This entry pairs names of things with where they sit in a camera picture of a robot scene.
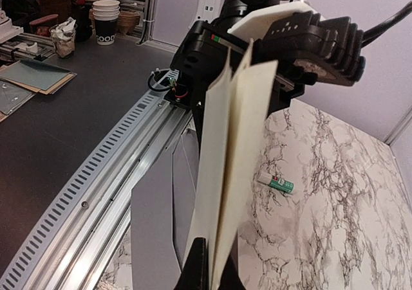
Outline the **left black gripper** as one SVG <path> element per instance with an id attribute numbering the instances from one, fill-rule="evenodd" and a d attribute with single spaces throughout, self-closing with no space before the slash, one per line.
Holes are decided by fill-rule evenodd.
<path id="1" fill-rule="evenodd" d="M 223 71 L 227 57 L 236 70 L 248 43 L 227 33 L 219 19 L 209 23 L 197 20 L 187 32 L 171 61 L 170 68 L 180 72 L 174 99 L 181 99 L 192 112 L 198 143 L 201 143 L 205 95 Z"/>

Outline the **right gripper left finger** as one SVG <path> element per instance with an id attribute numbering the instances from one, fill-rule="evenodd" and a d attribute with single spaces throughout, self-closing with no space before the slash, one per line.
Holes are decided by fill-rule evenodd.
<path id="1" fill-rule="evenodd" d="M 191 245 L 182 273 L 174 290 L 206 290 L 209 283 L 209 260 L 206 238 L 196 237 Z"/>

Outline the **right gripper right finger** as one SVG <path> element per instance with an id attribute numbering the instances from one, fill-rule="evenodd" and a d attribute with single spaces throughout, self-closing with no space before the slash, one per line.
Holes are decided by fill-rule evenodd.
<path id="1" fill-rule="evenodd" d="M 245 286 L 241 282 L 235 263 L 231 256 L 228 257 L 223 270 L 219 290 L 245 290 Z"/>

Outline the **cream paper letter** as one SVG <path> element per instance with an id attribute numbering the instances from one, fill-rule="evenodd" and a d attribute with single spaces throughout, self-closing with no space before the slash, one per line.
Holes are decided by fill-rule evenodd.
<path id="1" fill-rule="evenodd" d="M 207 245 L 207 289 L 217 289 L 232 249 L 256 161 L 277 61 L 253 64 L 248 46 L 236 71 L 226 62 L 205 95 L 196 198 L 188 243 Z"/>

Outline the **grey envelope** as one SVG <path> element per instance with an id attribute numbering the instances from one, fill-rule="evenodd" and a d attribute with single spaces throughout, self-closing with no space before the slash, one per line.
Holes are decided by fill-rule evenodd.
<path id="1" fill-rule="evenodd" d="M 188 131 L 164 150 L 131 196 L 134 289 L 174 289 L 192 243 L 200 147 Z"/>

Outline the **green white glue stick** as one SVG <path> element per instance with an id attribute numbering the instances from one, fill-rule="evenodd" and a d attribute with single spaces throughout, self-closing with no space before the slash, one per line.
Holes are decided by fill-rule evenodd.
<path id="1" fill-rule="evenodd" d="M 257 180 L 266 185 L 269 186 L 270 188 L 279 190 L 281 192 L 285 193 L 292 193 L 294 189 L 294 184 L 292 182 L 286 181 L 283 178 L 279 176 L 273 176 L 269 174 L 268 172 L 261 171 L 257 175 Z"/>

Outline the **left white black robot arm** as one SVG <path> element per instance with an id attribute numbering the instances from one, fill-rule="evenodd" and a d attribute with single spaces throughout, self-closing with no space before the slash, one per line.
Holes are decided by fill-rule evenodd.
<path id="1" fill-rule="evenodd" d="M 197 20 L 187 32 L 171 61 L 170 68 L 181 73 L 180 83 L 187 93 L 198 143 L 201 143 L 205 94 L 209 85 L 218 77 L 226 62 L 229 50 L 230 63 L 238 67 L 248 43 L 229 34 L 228 29 L 255 10 L 278 5 L 291 0 L 224 0 L 219 17 L 212 22 Z"/>

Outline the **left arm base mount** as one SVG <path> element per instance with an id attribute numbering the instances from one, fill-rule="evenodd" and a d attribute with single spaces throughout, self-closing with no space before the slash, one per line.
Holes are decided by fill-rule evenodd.
<path id="1" fill-rule="evenodd" d="M 185 110 L 191 108 L 192 89 L 182 82 L 180 72 L 156 68 L 147 79 L 148 88 L 155 93 L 164 93 L 164 100 Z"/>

